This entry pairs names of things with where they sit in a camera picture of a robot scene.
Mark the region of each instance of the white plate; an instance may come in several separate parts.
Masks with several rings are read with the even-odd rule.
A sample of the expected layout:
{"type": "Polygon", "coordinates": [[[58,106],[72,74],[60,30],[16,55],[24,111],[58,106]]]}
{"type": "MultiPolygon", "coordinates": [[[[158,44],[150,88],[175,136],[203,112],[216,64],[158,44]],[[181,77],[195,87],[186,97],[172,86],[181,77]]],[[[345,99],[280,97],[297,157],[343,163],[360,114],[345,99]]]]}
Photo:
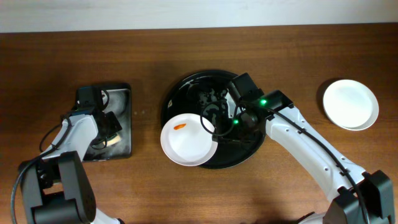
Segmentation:
{"type": "Polygon", "coordinates": [[[352,131],[370,127],[379,115],[379,103],[372,91],[354,80],[332,83],[323,95],[323,107],[333,123],[352,131]]]}
{"type": "MultiPolygon", "coordinates": [[[[203,118],[203,124],[209,131],[214,131],[214,126],[206,118],[203,118]]],[[[207,162],[218,145],[212,140],[211,134],[203,129],[197,114],[180,114],[170,119],[162,129],[160,143],[167,157],[183,166],[207,162]],[[186,125],[174,129],[180,124],[186,125]]]]}

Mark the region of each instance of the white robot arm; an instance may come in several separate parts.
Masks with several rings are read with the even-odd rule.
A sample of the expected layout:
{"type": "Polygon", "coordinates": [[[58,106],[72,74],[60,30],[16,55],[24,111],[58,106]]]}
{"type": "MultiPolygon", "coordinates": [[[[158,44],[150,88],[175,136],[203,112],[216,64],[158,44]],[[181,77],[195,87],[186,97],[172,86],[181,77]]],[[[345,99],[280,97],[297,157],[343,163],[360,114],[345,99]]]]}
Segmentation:
{"type": "Polygon", "coordinates": [[[95,196],[81,163],[91,145],[121,130],[114,113],[103,112],[108,103],[103,103],[101,95],[95,86],[80,88],[75,107],[62,121],[51,145],[37,157],[39,159],[24,166],[21,189],[29,224],[123,223],[96,208],[95,196]],[[63,191],[44,193],[43,189],[58,183],[62,183],[63,191]]]}
{"type": "MultiPolygon", "coordinates": [[[[92,140],[98,135],[98,128],[96,121],[93,115],[75,115],[69,117],[72,123],[72,128],[68,133],[68,136],[65,138],[64,142],[58,147],[56,151],[50,153],[49,155],[43,157],[43,160],[46,161],[48,159],[53,159],[59,157],[62,153],[65,152],[73,152],[76,151],[79,155],[80,160],[82,161],[88,147],[90,146],[92,140]]],[[[68,121],[62,121],[62,128],[60,132],[57,134],[55,139],[52,142],[46,151],[51,150],[53,145],[56,145],[61,137],[65,134],[65,131],[68,128],[68,121]]],[[[116,218],[111,218],[103,213],[101,210],[96,209],[95,219],[92,224],[121,224],[116,218]]]]}
{"type": "Polygon", "coordinates": [[[281,91],[265,95],[247,73],[233,78],[227,88],[230,117],[231,111],[237,111],[231,105],[244,108],[234,114],[240,120],[241,134],[260,131],[281,144],[311,174],[331,202],[327,212],[311,214],[300,224],[395,223],[392,182],[386,174],[380,170],[368,174],[338,152],[281,91]]]}

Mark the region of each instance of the wooden table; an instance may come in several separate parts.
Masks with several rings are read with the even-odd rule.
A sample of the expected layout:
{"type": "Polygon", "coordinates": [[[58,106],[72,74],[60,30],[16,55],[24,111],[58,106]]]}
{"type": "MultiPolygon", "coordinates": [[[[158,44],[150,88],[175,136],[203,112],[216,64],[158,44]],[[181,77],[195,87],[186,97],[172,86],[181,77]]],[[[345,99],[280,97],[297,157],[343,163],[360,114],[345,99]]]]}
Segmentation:
{"type": "MultiPolygon", "coordinates": [[[[223,170],[180,166],[162,152],[165,94],[210,68],[248,72],[264,92],[282,90],[340,152],[392,179],[398,208],[398,24],[0,34],[0,222],[10,222],[19,163],[39,154],[79,86],[106,81],[132,86],[134,148],[129,159],[84,164],[107,214],[126,223],[249,224],[326,211],[319,186],[270,139],[223,170]],[[347,131],[326,118],[319,96],[333,78],[374,92],[380,114],[371,128],[347,131]]],[[[25,223],[20,192],[16,210],[25,223]]]]}

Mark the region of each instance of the black cable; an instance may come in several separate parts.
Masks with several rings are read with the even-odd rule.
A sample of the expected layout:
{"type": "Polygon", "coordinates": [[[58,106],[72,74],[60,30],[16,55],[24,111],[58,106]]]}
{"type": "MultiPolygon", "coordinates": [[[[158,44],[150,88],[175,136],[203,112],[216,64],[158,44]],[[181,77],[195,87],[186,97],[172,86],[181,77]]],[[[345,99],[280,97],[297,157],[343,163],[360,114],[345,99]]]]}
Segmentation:
{"type": "Polygon", "coordinates": [[[15,214],[15,196],[16,196],[16,192],[17,192],[17,188],[18,188],[19,182],[21,181],[22,177],[24,176],[24,174],[26,173],[26,171],[30,167],[32,167],[33,165],[36,165],[36,163],[38,163],[43,157],[53,153],[55,150],[58,149],[58,147],[62,144],[62,142],[64,142],[64,140],[68,136],[68,134],[70,132],[70,129],[72,127],[72,123],[71,123],[69,117],[66,117],[65,119],[68,121],[68,128],[65,131],[65,133],[63,134],[63,136],[61,137],[61,139],[58,141],[58,143],[56,145],[52,144],[52,148],[51,149],[49,149],[46,152],[41,153],[39,156],[37,156],[37,157],[35,157],[33,159],[31,159],[28,162],[28,164],[19,172],[19,175],[17,176],[17,179],[16,179],[16,181],[14,183],[14,186],[12,187],[12,192],[11,192],[11,220],[12,220],[13,224],[17,224],[17,217],[16,217],[16,214],[15,214]]]}
{"type": "Polygon", "coordinates": [[[104,104],[104,106],[103,106],[103,109],[102,110],[105,110],[105,108],[108,106],[108,103],[109,103],[109,93],[108,93],[108,91],[106,91],[106,90],[102,90],[102,91],[104,91],[104,93],[105,93],[105,95],[106,95],[106,97],[107,97],[107,101],[106,101],[106,103],[104,104]]]}
{"type": "Polygon", "coordinates": [[[93,147],[93,146],[90,146],[92,149],[95,149],[95,150],[101,150],[101,149],[104,149],[104,148],[106,148],[106,146],[108,146],[108,137],[106,137],[105,138],[105,144],[104,144],[104,147],[102,147],[102,148],[97,148],[97,147],[93,147]]]}
{"type": "Polygon", "coordinates": [[[40,150],[40,152],[44,152],[42,146],[43,146],[43,143],[44,143],[45,139],[46,139],[53,131],[55,131],[57,128],[59,128],[60,126],[61,126],[61,124],[55,125],[54,128],[52,128],[47,134],[45,134],[45,136],[42,138],[42,140],[40,141],[40,144],[39,144],[39,150],[40,150]]]}
{"type": "MultiPolygon", "coordinates": [[[[253,103],[248,103],[245,102],[247,104],[256,106],[258,108],[262,108],[258,105],[255,105],[253,103]]],[[[304,133],[306,136],[308,136],[312,141],[316,142],[323,150],[325,150],[325,152],[333,159],[333,161],[336,163],[337,167],[340,168],[340,170],[343,172],[343,174],[347,177],[348,181],[350,182],[350,184],[353,186],[354,191],[356,192],[357,196],[358,196],[358,200],[359,200],[359,205],[361,206],[362,209],[362,215],[363,215],[363,220],[365,221],[365,223],[370,224],[369,221],[369,213],[368,210],[366,209],[365,206],[365,202],[364,202],[364,198],[363,195],[361,193],[361,191],[359,190],[357,184],[355,183],[354,179],[352,178],[352,176],[349,174],[349,172],[344,168],[344,166],[342,165],[342,163],[337,159],[337,157],[321,142],[319,141],[316,137],[314,137],[312,134],[310,134],[309,132],[307,132],[306,129],[301,128],[299,125],[297,125],[296,123],[294,123],[292,120],[288,119],[286,116],[284,116],[283,114],[279,113],[276,110],[270,109],[270,108],[262,108],[267,110],[268,112],[274,113],[277,116],[280,116],[282,119],[284,119],[285,121],[287,121],[289,124],[291,124],[293,127],[295,127],[296,129],[298,129],[300,132],[304,133]]]]}
{"type": "MultiPolygon", "coordinates": [[[[207,108],[208,106],[210,106],[210,105],[212,105],[212,104],[215,104],[215,103],[222,103],[222,102],[225,102],[225,101],[226,101],[226,100],[219,100],[219,101],[210,102],[210,103],[206,104],[206,105],[202,108],[201,113],[200,113],[200,123],[201,123],[201,125],[203,126],[203,128],[205,129],[205,131],[207,131],[208,133],[210,133],[210,134],[212,134],[212,135],[214,135],[214,136],[226,136],[227,134],[229,134],[229,133],[234,129],[234,123],[232,122],[232,123],[231,123],[231,127],[230,127],[226,132],[224,132],[224,133],[222,133],[222,134],[212,133],[209,129],[207,129],[207,128],[205,127],[205,124],[203,124],[203,113],[205,112],[205,110],[206,110],[206,108],[207,108]]],[[[236,107],[235,107],[233,119],[235,119],[236,113],[237,113],[237,112],[238,112],[238,105],[236,105],[236,107]]]]}

